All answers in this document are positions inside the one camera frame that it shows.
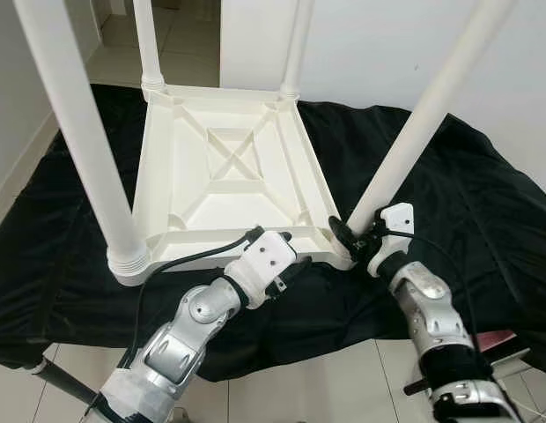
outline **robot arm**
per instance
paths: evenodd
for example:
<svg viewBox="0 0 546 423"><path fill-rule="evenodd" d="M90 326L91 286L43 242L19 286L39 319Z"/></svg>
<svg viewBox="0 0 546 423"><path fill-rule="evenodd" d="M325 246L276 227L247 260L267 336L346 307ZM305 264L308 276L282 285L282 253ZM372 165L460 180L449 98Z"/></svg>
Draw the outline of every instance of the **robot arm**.
<svg viewBox="0 0 546 423"><path fill-rule="evenodd" d="M225 267L224 276L183 296L175 318L156 331L130 369L111 374L82 422L166 422L201 366L207 342L240 308L258 308L282 292L279 275L296 258L281 234L262 233Z"/></svg>
<svg viewBox="0 0 546 423"><path fill-rule="evenodd" d="M336 218L330 218L336 237L351 257L366 263L367 272L388 284L408 322L419 367L431 389L437 421L521 422L505 393L491 379L459 313L447 284L408 256L414 233L411 204L396 204L378 213L371 230L357 239Z"/></svg>

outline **black cable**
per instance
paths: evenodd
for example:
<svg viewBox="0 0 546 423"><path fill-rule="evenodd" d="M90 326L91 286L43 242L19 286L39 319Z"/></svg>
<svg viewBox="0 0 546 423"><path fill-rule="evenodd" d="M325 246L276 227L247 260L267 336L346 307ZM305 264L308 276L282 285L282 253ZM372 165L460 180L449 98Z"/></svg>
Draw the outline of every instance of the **black cable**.
<svg viewBox="0 0 546 423"><path fill-rule="evenodd" d="M461 281L461 284L463 286L463 291L465 292L465 298L467 299L467 307L469 309L469 320L470 320L470 328L469 328L470 333L469 333L469 335L470 335L470 338L473 341L473 344L475 346L476 353L480 356L481 355L481 349L480 349L480 346L478 345L478 338L476 337L478 332L476 331L475 310L473 309L473 301L471 300L471 297L470 297L469 285L467 283L467 280L462 276L461 271L459 270L459 268L457 267L457 264L455 263L455 260L438 243L436 243L434 241L431 241L431 240L428 240L428 239L426 239L424 237L414 235L414 234L409 234L407 232L398 232L398 231L390 231L390 230L385 231L384 234L394 235L394 236L401 236L403 238L411 238L412 240L415 240L415 241L421 241L421 242L433 247L443 257L446 258L446 260L451 265L451 268L455 272L455 277L457 277Z"/></svg>
<svg viewBox="0 0 546 423"><path fill-rule="evenodd" d="M142 300L144 298L144 292L145 292L146 286L148 285L148 282L150 282L150 280L154 276L156 276L157 274L161 273L162 271L166 271L167 269L170 269L170 268L172 268L174 266L178 266L180 264L184 264L184 263L187 263L187 262L193 262L193 261L198 260L200 258L204 258L204 257L208 257L208 256L214 256L216 254L228 251L229 249L235 249L240 244L242 244L243 242L248 240L248 234L250 234L251 232L252 231L250 231L249 233L244 234L244 236L239 238L237 241L234 241L234 242L232 242L232 243L230 243L228 245L224 245L224 247L219 247L217 249L209 249L208 251L204 251L202 253L194 254L192 256L186 256L186 257L178 258L178 259L172 260L171 262L162 264L157 269L155 269L152 273L150 273L150 276L148 276L148 278L146 278L146 280L144 281L144 284L140 288L140 293L138 294L138 303L137 303L137 306L136 306L136 319L135 319L135 322L134 322L134 337L132 338L132 344L130 345L128 350L125 352L126 359L121 360L122 366L124 368L129 368L130 364L132 363L132 360L136 357L136 354L137 354L138 336L139 336L139 332L140 332L140 320L142 318Z"/></svg>

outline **black cloth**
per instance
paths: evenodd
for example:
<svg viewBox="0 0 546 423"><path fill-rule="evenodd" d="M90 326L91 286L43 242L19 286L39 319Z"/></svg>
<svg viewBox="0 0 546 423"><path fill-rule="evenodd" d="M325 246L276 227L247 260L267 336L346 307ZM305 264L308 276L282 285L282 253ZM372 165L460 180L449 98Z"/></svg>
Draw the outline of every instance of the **black cloth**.
<svg viewBox="0 0 546 423"><path fill-rule="evenodd" d="M105 85L93 93L131 202L142 94ZM346 219L409 112L305 101L299 112ZM448 116L395 201L413 203L417 234L442 245L462 268L479 331L546 335L546 196L485 135ZM410 251L447 281L468 317L460 281L443 258L415 241ZM173 317L190 287L219 273L158 275L146 288L141 339ZM58 135L0 226L0 363L36 363L51 342L127 346L137 294L107 268L106 243ZM223 380L368 338L406 337L402 313L379 280L359 266L345 272L314 263L276 301L236 315L210 341L199 374ZM535 338L528 337L532 349Z"/></svg>

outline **white tile floor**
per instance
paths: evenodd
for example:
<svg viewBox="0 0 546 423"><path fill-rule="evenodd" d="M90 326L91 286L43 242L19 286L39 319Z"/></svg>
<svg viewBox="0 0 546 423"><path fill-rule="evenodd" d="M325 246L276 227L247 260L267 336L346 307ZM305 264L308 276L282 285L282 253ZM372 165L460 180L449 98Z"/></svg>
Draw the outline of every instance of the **white tile floor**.
<svg viewBox="0 0 546 423"><path fill-rule="evenodd" d="M218 86L219 13L214 0L183 0L178 11L155 9L162 73L168 84ZM139 86L134 21L111 16L104 46L87 64L94 83ZM98 389L122 350L53 345L47 356ZM178 405L194 423L338 423L431 420L424 394L406 397L416 378L410 341L366 341L340 352L219 383L195 378ZM546 413L546 375L528 370L503 381L512 398ZM0 367L0 422L70 423L85 405L19 371ZM545 422L522 410L529 422Z"/></svg>

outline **white wall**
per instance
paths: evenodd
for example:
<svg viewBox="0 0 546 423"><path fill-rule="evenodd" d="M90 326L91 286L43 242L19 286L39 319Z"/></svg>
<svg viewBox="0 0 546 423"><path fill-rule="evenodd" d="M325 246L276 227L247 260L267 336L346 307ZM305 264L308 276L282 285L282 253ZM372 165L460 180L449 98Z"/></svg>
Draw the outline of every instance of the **white wall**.
<svg viewBox="0 0 546 423"><path fill-rule="evenodd" d="M89 1L66 0L82 57L100 39ZM51 114L12 0L0 0L0 189Z"/></svg>
<svg viewBox="0 0 546 423"><path fill-rule="evenodd" d="M303 100L412 109L476 2L316 0ZM277 89L294 0L223 0L220 83ZM451 112L546 191L546 0L516 4Z"/></svg>

